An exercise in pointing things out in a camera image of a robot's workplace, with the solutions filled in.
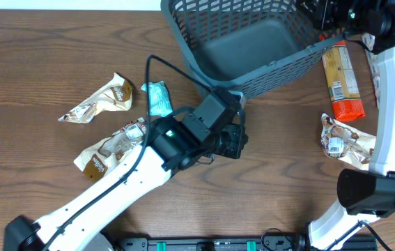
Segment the tissue pocket pack bundle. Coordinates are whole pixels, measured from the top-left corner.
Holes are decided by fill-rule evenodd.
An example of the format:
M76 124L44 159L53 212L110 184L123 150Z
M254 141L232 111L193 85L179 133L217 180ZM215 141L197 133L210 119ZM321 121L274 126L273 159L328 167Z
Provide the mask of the tissue pocket pack bundle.
M365 54L371 71L371 79L373 82L373 88L375 94L375 103L377 108L379 108L380 107L380 73L378 70L378 57L371 52L375 44L375 37L369 33L364 33L362 35L362 42L369 49L368 51L367 50L365 51Z

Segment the orange pasta package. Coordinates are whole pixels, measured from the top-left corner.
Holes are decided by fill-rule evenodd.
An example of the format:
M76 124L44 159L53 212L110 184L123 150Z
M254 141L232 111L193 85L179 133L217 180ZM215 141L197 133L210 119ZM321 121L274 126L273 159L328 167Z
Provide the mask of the orange pasta package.
M346 42L335 43L323 55L322 61L335 119L350 122L365 117Z

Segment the grey plastic lattice basket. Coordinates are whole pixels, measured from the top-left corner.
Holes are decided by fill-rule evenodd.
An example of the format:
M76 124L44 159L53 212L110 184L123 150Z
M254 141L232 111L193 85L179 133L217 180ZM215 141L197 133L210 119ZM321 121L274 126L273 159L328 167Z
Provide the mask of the grey plastic lattice basket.
M319 31L292 0L161 0L194 79L246 99L305 75L342 30Z

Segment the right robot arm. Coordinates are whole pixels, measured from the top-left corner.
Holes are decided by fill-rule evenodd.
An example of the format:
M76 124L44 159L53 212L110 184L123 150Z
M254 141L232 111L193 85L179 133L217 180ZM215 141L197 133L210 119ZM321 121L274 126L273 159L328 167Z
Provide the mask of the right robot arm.
M298 1L321 31L369 33L381 72L375 148L366 171L343 170L337 200L308 226L308 249L338 250L362 227L395 213L395 1Z

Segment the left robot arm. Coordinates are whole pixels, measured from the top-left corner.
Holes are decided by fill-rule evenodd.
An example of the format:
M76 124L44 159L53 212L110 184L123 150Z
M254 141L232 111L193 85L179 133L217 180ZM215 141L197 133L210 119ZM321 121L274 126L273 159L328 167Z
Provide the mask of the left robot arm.
M246 98L215 89L197 108L181 107L149 124L109 174L60 209L36 221L20 215L4 229L4 250L113 250L99 233L140 197L205 155L238 159L248 141Z

